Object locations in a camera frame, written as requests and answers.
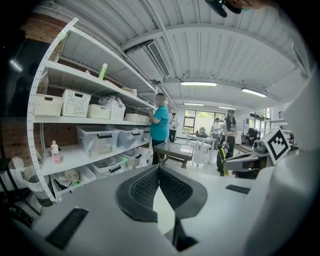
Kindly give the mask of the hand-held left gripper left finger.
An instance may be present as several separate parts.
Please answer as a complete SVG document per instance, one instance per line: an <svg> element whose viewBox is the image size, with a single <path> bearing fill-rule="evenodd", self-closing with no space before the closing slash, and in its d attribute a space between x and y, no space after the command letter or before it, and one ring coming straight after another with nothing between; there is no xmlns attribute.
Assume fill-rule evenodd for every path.
<svg viewBox="0 0 320 256"><path fill-rule="evenodd" d="M154 198L159 188L159 167L148 167L145 171L122 182L116 192L115 201L124 214L134 221L156 223L158 214L153 211Z"/></svg>

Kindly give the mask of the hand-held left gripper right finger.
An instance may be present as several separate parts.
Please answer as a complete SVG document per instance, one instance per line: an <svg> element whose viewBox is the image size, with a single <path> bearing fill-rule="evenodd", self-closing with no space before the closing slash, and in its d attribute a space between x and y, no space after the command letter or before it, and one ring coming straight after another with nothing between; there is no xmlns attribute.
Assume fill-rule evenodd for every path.
<svg viewBox="0 0 320 256"><path fill-rule="evenodd" d="M198 181L165 165L159 166L158 179L160 189L178 219L193 218L205 206L208 192Z"/></svg>

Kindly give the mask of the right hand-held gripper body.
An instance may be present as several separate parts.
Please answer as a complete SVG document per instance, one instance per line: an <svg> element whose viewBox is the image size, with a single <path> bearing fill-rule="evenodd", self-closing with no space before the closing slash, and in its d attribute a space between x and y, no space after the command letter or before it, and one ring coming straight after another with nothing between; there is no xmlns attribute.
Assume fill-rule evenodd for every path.
<svg viewBox="0 0 320 256"><path fill-rule="evenodd" d="M269 130L262 139L253 143L252 149L223 161L223 172L241 179L256 179L259 172L273 167L291 150L284 130L277 126Z"/></svg>

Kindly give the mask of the black metal mesh table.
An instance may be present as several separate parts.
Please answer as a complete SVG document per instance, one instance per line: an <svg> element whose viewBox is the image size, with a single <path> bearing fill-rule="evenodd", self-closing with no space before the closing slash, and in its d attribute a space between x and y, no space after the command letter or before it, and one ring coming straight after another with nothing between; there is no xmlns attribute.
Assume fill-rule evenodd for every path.
<svg viewBox="0 0 320 256"><path fill-rule="evenodd" d="M164 142L154 147L153 153L159 157L159 163L186 169L187 163L193 159L194 148L173 142Z"/></svg>

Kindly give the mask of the person's light shirt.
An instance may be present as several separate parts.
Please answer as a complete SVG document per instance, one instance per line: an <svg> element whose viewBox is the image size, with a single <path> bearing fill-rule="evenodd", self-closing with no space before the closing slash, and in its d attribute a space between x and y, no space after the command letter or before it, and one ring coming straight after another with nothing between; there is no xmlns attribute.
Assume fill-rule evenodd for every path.
<svg viewBox="0 0 320 256"><path fill-rule="evenodd" d="M244 256L312 256L320 231L320 68L284 112L298 152L272 173Z"/></svg>

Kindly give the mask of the white table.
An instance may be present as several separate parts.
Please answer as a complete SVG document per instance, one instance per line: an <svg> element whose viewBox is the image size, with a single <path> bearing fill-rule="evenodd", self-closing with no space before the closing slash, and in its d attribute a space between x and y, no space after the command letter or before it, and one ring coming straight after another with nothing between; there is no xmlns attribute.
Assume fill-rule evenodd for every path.
<svg viewBox="0 0 320 256"><path fill-rule="evenodd" d="M195 134L188 134L186 144L194 147L193 163L197 166L201 164L211 164L214 155L214 138L199 137Z"/></svg>

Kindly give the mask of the long ceiling light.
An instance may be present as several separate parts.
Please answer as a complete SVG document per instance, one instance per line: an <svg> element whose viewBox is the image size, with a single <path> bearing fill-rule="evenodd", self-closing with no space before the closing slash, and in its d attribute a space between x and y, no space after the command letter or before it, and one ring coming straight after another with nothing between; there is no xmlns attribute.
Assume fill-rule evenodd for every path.
<svg viewBox="0 0 320 256"><path fill-rule="evenodd" d="M181 86L205 86L205 87L216 87L216 82L203 82L203 81L181 81Z"/></svg>
<svg viewBox="0 0 320 256"><path fill-rule="evenodd" d="M244 92L244 93L248 93L248 94L255 95L255 96L258 96L258 97L262 97L262 98L266 98L267 97L267 95L265 93L258 92L256 90L248 89L248 88L245 88L245 87L242 88L241 91Z"/></svg>

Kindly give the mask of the flat white tray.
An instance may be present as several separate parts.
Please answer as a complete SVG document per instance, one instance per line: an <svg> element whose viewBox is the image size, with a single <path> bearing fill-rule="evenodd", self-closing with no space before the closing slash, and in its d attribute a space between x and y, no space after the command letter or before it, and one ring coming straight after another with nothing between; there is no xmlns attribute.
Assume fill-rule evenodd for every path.
<svg viewBox="0 0 320 256"><path fill-rule="evenodd" d="M124 116L124 120L128 122L142 123L143 116L137 113L126 113Z"/></svg>

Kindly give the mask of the white plastic basket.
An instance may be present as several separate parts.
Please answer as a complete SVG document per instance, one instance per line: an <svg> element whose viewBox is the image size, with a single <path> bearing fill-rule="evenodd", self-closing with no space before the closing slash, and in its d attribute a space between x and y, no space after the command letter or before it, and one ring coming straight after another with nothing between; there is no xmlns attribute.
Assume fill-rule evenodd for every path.
<svg viewBox="0 0 320 256"><path fill-rule="evenodd" d="M111 103L108 105L110 109L110 119L111 120L124 120L126 106L123 104Z"/></svg>
<svg viewBox="0 0 320 256"><path fill-rule="evenodd" d="M35 116L59 117L61 115L62 104L62 97L37 93L33 105L33 114Z"/></svg>

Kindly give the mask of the white metal shelf unit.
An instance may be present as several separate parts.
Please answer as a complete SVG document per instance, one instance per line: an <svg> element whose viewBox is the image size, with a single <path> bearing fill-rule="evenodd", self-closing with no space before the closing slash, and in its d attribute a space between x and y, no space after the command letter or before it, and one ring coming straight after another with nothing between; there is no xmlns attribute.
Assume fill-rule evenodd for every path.
<svg viewBox="0 0 320 256"><path fill-rule="evenodd" d="M46 85L56 89L72 90L102 97L115 95L129 107L136 109L154 110L155 103L143 96L145 92L158 92L134 66L123 59L112 49L78 29L78 18L73 18L50 44L35 73L31 86L27 108L27 138L30 156L35 172L52 202L56 202L53 188L50 188L46 176L66 171L75 167L84 166L105 157L95 156L93 159L86 156L79 146L62 148L62 162L55 164L48 152L43 152L43 158L38 159L35 146L34 125L39 124L93 124L93 125L132 125L125 120L97 119L88 117L67 116L35 116L34 102L39 84L43 79ZM102 65L107 69L103 80L98 78Z"/></svg>

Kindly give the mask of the low white basket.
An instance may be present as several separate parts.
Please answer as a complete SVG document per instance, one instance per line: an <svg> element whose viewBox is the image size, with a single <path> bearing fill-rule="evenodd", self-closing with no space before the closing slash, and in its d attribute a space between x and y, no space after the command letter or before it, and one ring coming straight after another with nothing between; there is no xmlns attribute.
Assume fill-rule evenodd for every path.
<svg viewBox="0 0 320 256"><path fill-rule="evenodd" d="M111 116L111 109L98 104L90 104L87 110L87 117L93 119L109 120Z"/></svg>

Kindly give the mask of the pink bottle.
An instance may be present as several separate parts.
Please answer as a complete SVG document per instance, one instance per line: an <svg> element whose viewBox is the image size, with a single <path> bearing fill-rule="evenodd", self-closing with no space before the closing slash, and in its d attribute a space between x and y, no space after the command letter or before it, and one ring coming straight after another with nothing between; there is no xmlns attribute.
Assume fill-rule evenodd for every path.
<svg viewBox="0 0 320 256"><path fill-rule="evenodd" d="M56 165L61 164L62 159L60 156L60 150L59 150L59 146L57 145L55 140L52 141L50 148L51 148L51 154L52 154L54 163Z"/></svg>

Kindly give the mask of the pile of light cloth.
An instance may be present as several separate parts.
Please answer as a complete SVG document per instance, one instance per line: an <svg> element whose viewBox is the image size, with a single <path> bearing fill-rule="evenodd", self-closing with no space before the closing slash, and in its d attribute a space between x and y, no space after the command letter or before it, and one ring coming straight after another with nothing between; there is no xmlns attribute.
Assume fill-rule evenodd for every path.
<svg viewBox="0 0 320 256"><path fill-rule="evenodd" d="M107 96L102 96L99 98L98 103L101 106L108 106L108 105L119 105L119 106L124 106L124 103L122 100L115 95L107 95Z"/></svg>

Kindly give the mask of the striped wastebasket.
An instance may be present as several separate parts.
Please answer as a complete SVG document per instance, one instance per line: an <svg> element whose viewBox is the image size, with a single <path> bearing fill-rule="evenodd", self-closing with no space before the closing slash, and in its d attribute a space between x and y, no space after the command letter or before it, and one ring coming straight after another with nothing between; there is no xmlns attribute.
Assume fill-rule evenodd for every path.
<svg viewBox="0 0 320 256"><path fill-rule="evenodd" d="M21 176L27 187L31 190L37 201L42 207L50 207L53 202L46 194L41 181L34 169L34 166L28 166L21 172Z"/></svg>

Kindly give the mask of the white lattice basket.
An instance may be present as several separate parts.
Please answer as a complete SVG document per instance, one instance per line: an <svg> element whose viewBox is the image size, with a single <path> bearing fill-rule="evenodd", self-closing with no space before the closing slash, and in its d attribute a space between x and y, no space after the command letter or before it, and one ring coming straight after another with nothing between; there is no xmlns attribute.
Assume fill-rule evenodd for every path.
<svg viewBox="0 0 320 256"><path fill-rule="evenodd" d="M61 115L63 117L86 118L91 95L65 89L62 94Z"/></svg>

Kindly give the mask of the green bottle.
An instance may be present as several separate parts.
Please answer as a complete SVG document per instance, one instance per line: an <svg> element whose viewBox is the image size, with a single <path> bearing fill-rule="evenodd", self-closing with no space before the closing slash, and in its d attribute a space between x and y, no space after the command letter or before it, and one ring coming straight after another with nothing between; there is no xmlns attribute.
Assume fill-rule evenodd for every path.
<svg viewBox="0 0 320 256"><path fill-rule="evenodd" d="M106 63L103 63L102 64L102 67L100 69L100 72L99 72L99 75L98 75L98 78L100 80L103 80L104 77L105 77L105 74L106 74L106 71L107 71L107 68L108 68L108 65Z"/></svg>

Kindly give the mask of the white ceiling air conditioner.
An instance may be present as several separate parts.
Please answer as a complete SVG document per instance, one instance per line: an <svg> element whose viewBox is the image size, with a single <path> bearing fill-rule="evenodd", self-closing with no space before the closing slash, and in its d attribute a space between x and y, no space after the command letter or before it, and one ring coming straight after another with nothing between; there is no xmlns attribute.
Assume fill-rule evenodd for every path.
<svg viewBox="0 0 320 256"><path fill-rule="evenodd" d="M170 76L167 63L154 40L147 40L124 52L154 84L160 84Z"/></svg>

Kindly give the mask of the black wall screen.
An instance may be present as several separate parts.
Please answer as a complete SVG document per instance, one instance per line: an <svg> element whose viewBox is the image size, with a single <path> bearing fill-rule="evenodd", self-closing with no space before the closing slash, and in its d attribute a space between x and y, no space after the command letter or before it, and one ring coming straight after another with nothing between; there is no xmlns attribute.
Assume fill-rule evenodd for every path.
<svg viewBox="0 0 320 256"><path fill-rule="evenodd" d="M0 118L27 116L33 80L49 46L19 38L0 48Z"/></svg>

